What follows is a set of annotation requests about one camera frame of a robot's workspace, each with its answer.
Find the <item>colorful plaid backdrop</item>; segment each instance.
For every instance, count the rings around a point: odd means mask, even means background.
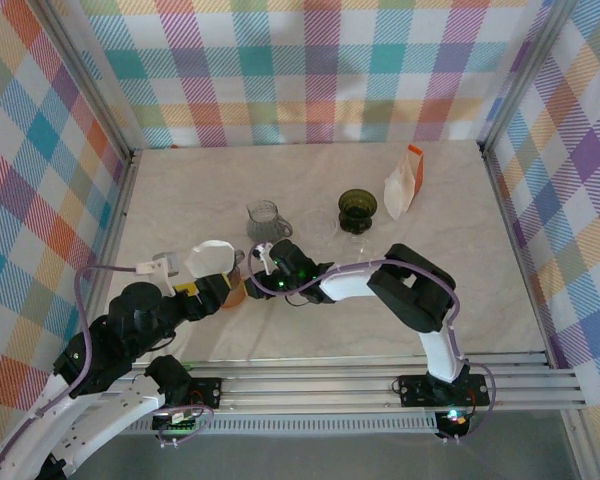
[[[544,328],[600,437],[600,0],[581,0],[497,149]]]
[[[130,144],[159,148],[476,138],[551,2],[53,3]]]
[[[0,440],[75,333],[122,168],[25,0],[1,0]]]

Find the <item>marble tabletop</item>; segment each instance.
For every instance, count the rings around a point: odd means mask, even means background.
[[[379,204],[373,227],[364,234],[374,257],[404,243],[455,278],[461,300],[456,334],[465,352],[544,350],[476,144],[417,146],[425,152],[423,186],[397,221],[382,199],[384,179],[405,154],[403,143],[144,151],[116,263],[133,265],[161,251],[175,251],[182,260],[207,239],[247,251],[247,203],[269,199],[297,225],[308,209],[321,208],[336,218],[340,194],[364,188]],[[338,230],[317,247],[298,228],[291,237],[307,256],[336,263],[350,259],[343,250],[347,238]],[[181,265],[174,284],[189,280],[185,270]],[[133,281],[134,276],[115,274],[109,298]],[[416,333],[376,298],[299,308],[282,298],[248,298],[236,308],[185,323],[177,333],[157,354],[191,361],[423,353]]]

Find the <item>clear glass mug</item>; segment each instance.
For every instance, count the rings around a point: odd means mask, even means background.
[[[275,243],[293,234],[293,227],[280,216],[275,203],[259,200],[248,204],[247,211],[247,235],[254,243]]]

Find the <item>purple cable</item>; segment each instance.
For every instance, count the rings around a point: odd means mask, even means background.
[[[173,445],[174,447],[179,446],[180,444],[184,443],[184,442],[188,442],[189,440],[191,440],[193,437],[195,437],[196,435],[199,435],[200,433],[202,433],[204,430],[208,429],[211,424],[213,423],[213,408],[207,406],[207,405],[186,405],[183,407],[170,407],[170,408],[162,408],[160,410],[154,410],[152,413],[156,414],[156,413],[173,413],[173,412],[181,412],[182,410],[189,410],[189,409],[199,409],[200,410],[200,415],[196,416],[196,418],[200,417],[202,415],[202,412],[207,412],[210,417],[209,420],[207,421],[207,423],[205,423],[202,427],[198,428],[195,432],[190,433],[189,435],[187,435],[186,437],[182,437],[179,440],[175,440],[171,443],[167,443],[167,441],[162,437],[162,431],[164,430],[164,427],[161,427],[158,430],[158,440],[160,440],[160,444],[162,446],[164,445]]]
[[[264,245],[264,244],[265,243],[257,243],[253,247],[251,247],[251,250],[249,251],[249,255],[247,255],[247,270],[249,271],[249,277],[251,278],[251,281],[253,282],[253,284],[256,287],[258,287],[260,290],[262,290],[264,293],[266,293],[268,295],[273,295],[274,297],[284,297],[287,295],[293,295],[296,293],[300,293],[303,290],[306,290],[307,288],[311,287],[312,285],[315,285],[316,283],[321,282],[322,280],[329,278],[332,275],[335,275],[337,273],[353,272],[356,270],[360,270],[361,268],[379,267],[381,265],[395,265],[397,267],[406,268],[414,273],[417,273],[418,275],[422,275],[423,277],[431,280],[436,285],[438,285],[440,288],[442,288],[445,291],[445,293],[447,293],[447,295],[449,295],[449,297],[451,298],[451,300],[453,302],[453,311],[451,312],[451,315],[449,316],[449,319],[447,320],[447,326],[449,327],[449,342],[451,343],[451,350],[453,350],[453,354],[455,355],[455,357],[458,360],[461,360],[465,365],[468,365],[469,367],[478,367],[478,368],[483,369],[487,373],[487,376],[489,377],[489,381],[491,382],[491,402],[489,403],[489,408],[487,409],[487,412],[485,413],[484,419],[482,420],[482,422],[480,422],[478,424],[478,426],[472,432],[465,435],[464,438],[467,438],[468,436],[471,436],[471,435],[475,434],[476,432],[478,432],[483,427],[483,425],[489,421],[489,419],[491,418],[491,415],[493,414],[493,408],[496,405],[496,379],[493,376],[493,373],[491,372],[489,367],[487,367],[485,364],[470,362],[469,360],[464,358],[464,355],[462,353],[460,353],[460,349],[458,348],[458,342],[456,341],[456,334],[455,334],[454,328],[453,328],[453,322],[455,321],[455,319],[458,317],[458,314],[460,313],[460,299],[458,298],[458,295],[456,294],[456,292],[454,292],[453,289],[449,285],[447,285],[443,280],[436,277],[431,272],[428,272],[428,271],[424,270],[423,268],[418,267],[417,265],[412,265],[410,263],[403,262],[400,260],[391,260],[388,258],[383,258],[383,259],[379,259],[379,260],[370,260],[369,262],[352,263],[350,265],[336,266],[335,268],[328,270],[325,273],[323,273],[322,275],[319,275],[318,277],[305,283],[301,287],[294,288],[293,290],[288,290],[288,291],[284,291],[284,292],[276,292],[275,290],[271,290],[271,289],[265,287],[264,285],[262,285],[262,283],[260,283],[258,281],[258,279],[255,276],[255,273],[253,272],[253,266],[251,265],[251,259],[253,258],[253,253],[255,252],[256,248],[258,248],[259,246]]]
[[[28,418],[22,425],[20,425],[20,428],[18,428],[18,430],[16,430],[16,432],[11,436],[11,438],[5,444],[4,448],[2,449],[2,452],[0,452],[0,466],[2,465],[2,462],[4,462],[4,459],[7,457],[7,455],[13,448],[13,445],[16,443],[18,438],[20,438],[22,436],[22,434],[27,430],[27,428],[29,428],[29,426],[35,420],[37,420],[38,418],[42,418],[42,416],[45,413],[47,413],[49,410],[51,410],[53,407],[55,407],[60,401],[62,401],[62,399],[64,399],[67,395],[69,395],[74,388],[76,388],[78,385],[80,385],[80,383],[82,383],[82,381],[85,379],[85,377],[89,373],[89,368],[91,367],[91,357],[92,357],[91,334],[89,332],[89,320],[87,318],[87,312],[85,311],[84,304],[82,303],[82,294],[80,293],[80,279],[82,278],[82,275],[84,275],[84,273],[87,270],[92,270],[92,269],[113,270],[115,272],[135,272],[136,271],[135,268],[115,267],[113,265],[85,265],[83,267],[80,267],[76,271],[76,275],[73,278],[73,289],[74,289],[74,292],[76,295],[76,306],[78,307],[80,326],[81,326],[82,333],[84,335],[84,345],[85,345],[84,366],[82,367],[82,370],[80,371],[80,375],[78,375],[78,377],[73,382],[71,382],[71,385],[69,385],[66,389],[64,389],[64,391],[62,393],[60,393],[56,398],[54,398],[49,403],[47,403],[43,407],[40,407],[38,410],[36,410],[35,417]]]

